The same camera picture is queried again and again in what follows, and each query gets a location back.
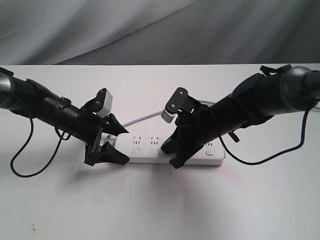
power strip switch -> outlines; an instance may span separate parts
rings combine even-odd
[[[159,134],[122,133],[115,139],[114,147],[130,158],[129,163],[169,164],[172,154],[165,154],[161,145],[167,137]],[[193,155],[186,165],[220,166],[226,157],[219,141],[212,141]]]

black cable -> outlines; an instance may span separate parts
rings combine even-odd
[[[65,135],[65,131],[59,136],[59,141],[58,141],[58,144],[56,145],[56,148],[53,152],[53,155],[51,156],[50,160],[46,163],[46,165],[40,169],[39,171],[35,172],[35,173],[32,173],[32,174],[28,174],[28,175],[23,175],[23,174],[20,174],[18,173],[16,170],[15,170],[15,167],[14,167],[14,162],[15,160],[17,159],[17,157],[21,154],[21,152],[26,148],[26,146],[29,144],[33,134],[34,134],[34,120],[32,118],[32,114],[29,110],[29,108],[27,107],[27,105],[25,105],[24,101],[22,101],[19,97],[17,97],[16,95],[10,93],[10,92],[3,92],[4,94],[8,94],[12,97],[14,97],[15,99],[17,99],[21,104],[22,106],[24,107],[25,111],[27,112],[28,114],[28,118],[30,120],[30,134],[29,134],[29,137],[27,138],[27,140],[25,141],[25,143],[23,144],[23,146],[19,149],[19,151],[13,156],[13,158],[11,159],[11,162],[10,162],[10,168],[11,168],[11,171],[18,177],[20,178],[31,178],[31,177],[34,177],[36,175],[39,175],[40,173],[42,173],[44,170],[47,169],[47,167],[49,167],[49,165],[52,163],[52,161],[54,160],[54,158],[56,157],[57,155],[57,152],[59,150],[59,147],[60,147],[60,144],[62,142],[62,140],[65,140],[63,137]],[[67,129],[70,127],[71,124],[73,124],[75,122],[75,120],[79,119],[80,115],[78,115],[72,122],[70,122],[70,124],[68,125]]]
[[[219,136],[219,139],[220,139],[220,142],[224,148],[224,150],[231,156],[233,157],[235,160],[237,160],[238,162],[242,163],[242,164],[245,164],[245,165],[260,165],[260,164],[263,164],[263,163],[266,163],[276,157],[279,157],[280,155],[283,155],[283,154],[286,154],[286,153],[289,153],[289,152],[292,152],[292,151],[295,151],[295,150],[298,150],[299,148],[301,148],[304,143],[305,143],[305,136],[306,136],[306,125],[307,125],[307,118],[308,118],[308,114],[310,112],[311,109],[308,109],[304,112],[304,115],[303,115],[303,119],[302,119],[302,127],[301,127],[301,137],[300,137],[300,143],[297,145],[297,146],[294,146],[294,147],[291,147],[291,148],[288,148],[286,150],[283,150],[283,151],[280,151],[270,157],[267,157],[266,159],[263,159],[261,161],[257,161],[257,162],[248,162],[248,161],[244,161],[244,160],[241,160],[240,158],[236,157],[226,146],[224,140],[222,139],[221,137],[221,133],[219,131],[218,128],[216,128],[216,132]],[[214,124],[217,126],[217,121],[216,121],[216,117],[215,115],[212,113],[212,116],[213,116],[213,121],[214,121]]]

